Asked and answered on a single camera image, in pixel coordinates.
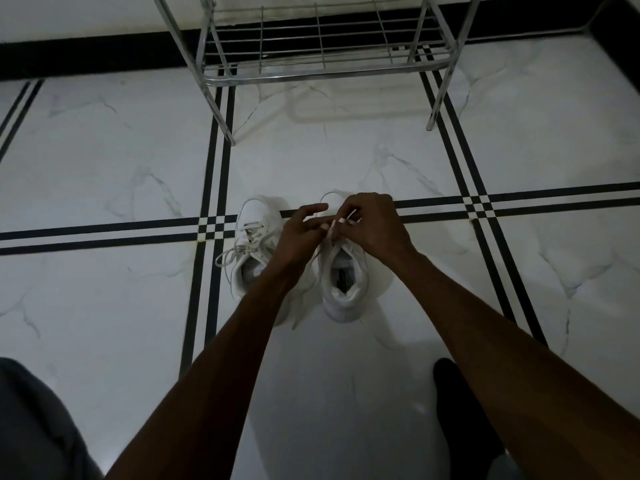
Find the person's left forearm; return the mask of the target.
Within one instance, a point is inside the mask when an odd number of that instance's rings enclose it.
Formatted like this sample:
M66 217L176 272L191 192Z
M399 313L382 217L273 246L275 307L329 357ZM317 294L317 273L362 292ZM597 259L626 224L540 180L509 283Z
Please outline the person's left forearm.
M105 480L229 480L271 331L305 267L269 263Z

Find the person's grey trouser leg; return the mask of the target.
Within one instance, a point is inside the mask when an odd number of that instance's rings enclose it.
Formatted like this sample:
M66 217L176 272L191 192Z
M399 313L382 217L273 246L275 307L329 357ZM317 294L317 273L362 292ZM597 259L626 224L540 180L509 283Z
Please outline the person's grey trouser leg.
M0 480L102 480L58 396L21 363L0 358Z

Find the person's black sock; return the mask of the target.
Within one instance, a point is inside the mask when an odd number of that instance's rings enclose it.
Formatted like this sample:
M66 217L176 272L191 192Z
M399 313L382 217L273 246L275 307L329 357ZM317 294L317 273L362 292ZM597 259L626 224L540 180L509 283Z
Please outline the person's black sock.
M447 443L450 480L487 480L505 447L459 367L440 358L433 367L436 414Z

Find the person's right forearm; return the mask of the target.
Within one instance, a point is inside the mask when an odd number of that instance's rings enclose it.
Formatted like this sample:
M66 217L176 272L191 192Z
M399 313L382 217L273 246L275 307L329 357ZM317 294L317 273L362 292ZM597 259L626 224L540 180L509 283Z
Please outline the person's right forearm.
M414 249L385 260L531 480L640 480L640 420Z

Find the person's right hand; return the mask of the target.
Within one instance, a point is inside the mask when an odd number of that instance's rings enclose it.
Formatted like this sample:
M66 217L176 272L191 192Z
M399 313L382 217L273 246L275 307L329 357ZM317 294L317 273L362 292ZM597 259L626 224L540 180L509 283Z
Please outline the person's right hand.
M352 243L396 271L418 252L401 222L391 195L357 194L362 196L362 230L359 241Z

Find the white sneaker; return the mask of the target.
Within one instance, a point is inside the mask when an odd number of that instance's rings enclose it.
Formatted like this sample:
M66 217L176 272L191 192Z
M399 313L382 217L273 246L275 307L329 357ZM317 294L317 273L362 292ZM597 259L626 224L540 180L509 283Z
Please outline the white sneaker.
M251 197L242 205L233 243L214 261L226 277L230 297L236 304L271 261L284 224L280 211L265 196Z
M322 306L334 322L359 321L373 327L382 320L380 297L387 290L389 273L380 261L344 237L334 240L339 223L334 218L319 246L318 272Z

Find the person's left hand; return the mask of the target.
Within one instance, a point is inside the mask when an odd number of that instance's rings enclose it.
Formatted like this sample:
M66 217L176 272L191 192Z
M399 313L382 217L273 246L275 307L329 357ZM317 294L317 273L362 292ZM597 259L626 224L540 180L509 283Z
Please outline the person's left hand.
M329 205L324 202L304 205L285 222L276 250L266 268L274 289L288 292L297 284L329 232L306 231L306 220L330 219L332 225L335 217L323 214L328 208Z

